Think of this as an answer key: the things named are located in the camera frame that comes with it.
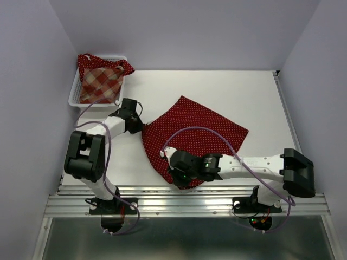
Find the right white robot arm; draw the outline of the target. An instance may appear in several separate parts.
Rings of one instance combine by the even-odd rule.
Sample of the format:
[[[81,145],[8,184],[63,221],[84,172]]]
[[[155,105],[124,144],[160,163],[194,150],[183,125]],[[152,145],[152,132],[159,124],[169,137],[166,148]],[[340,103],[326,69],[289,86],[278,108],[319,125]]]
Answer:
[[[313,162],[292,148],[270,157],[245,157],[208,153],[202,157],[166,147],[160,156],[167,160],[173,183],[186,188],[194,180],[205,182],[236,178],[256,179],[259,184],[240,205],[255,211],[280,207],[290,196],[313,198],[316,195]]]

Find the red polka dot skirt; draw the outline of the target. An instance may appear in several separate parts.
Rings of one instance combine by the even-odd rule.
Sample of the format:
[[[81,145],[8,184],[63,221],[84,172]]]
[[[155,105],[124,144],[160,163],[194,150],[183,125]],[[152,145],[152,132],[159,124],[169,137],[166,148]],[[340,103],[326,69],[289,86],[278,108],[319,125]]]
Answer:
[[[236,152],[249,132],[217,112],[181,96],[167,112],[142,130],[143,147],[153,169],[167,183],[174,183],[167,162],[159,155],[166,142],[199,157],[207,153],[232,155],[227,144],[209,129],[225,138]]]

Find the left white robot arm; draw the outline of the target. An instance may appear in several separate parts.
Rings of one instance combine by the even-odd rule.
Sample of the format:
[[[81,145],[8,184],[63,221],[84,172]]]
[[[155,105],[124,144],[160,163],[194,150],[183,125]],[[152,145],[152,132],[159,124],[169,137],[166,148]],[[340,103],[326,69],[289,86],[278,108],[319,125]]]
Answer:
[[[64,171],[83,182],[95,195],[87,201],[93,210],[103,209],[116,213],[121,206],[119,189],[106,177],[106,168],[111,156],[113,138],[129,132],[136,134],[143,130],[139,101],[124,98],[120,107],[109,114],[104,121],[85,122],[95,126],[86,130],[72,132],[64,162]]]

